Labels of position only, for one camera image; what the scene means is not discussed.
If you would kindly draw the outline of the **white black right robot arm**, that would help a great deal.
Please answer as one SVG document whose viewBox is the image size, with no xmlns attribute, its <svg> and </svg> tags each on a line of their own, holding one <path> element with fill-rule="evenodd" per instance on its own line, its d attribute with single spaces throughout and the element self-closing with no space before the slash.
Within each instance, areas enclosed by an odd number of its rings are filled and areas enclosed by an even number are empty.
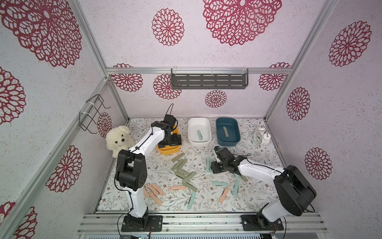
<svg viewBox="0 0 382 239">
<path fill-rule="evenodd" d="M 226 147 L 220 146 L 214 148 L 214 153 L 217 158 L 217 161 L 211 163 L 214 174 L 229 172 L 237 176 L 253 177 L 275 186 L 278 198 L 256 213 L 256 224 L 261 228 L 289 214 L 301 216 L 308 211 L 307 208 L 317 196 L 312 185 L 293 165 L 272 168 L 251 162 L 247 155 L 233 154 Z"/>
</svg>

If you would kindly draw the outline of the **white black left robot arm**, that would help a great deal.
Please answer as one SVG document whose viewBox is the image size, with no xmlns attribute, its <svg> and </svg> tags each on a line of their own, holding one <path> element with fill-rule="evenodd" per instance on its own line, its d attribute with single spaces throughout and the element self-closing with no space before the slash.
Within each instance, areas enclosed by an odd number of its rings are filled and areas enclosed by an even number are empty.
<svg viewBox="0 0 382 239">
<path fill-rule="evenodd" d="M 124 191 L 129 204 L 128 215 L 141 220 L 147 214 L 147 204 L 143 186 L 147 180 L 146 159 L 153 149 L 160 145 L 181 143 L 181 138 L 173 133 L 179 125 L 177 119 L 155 121 L 147 134 L 132 148 L 121 150 L 117 157 L 114 182 L 116 188 Z"/>
</svg>

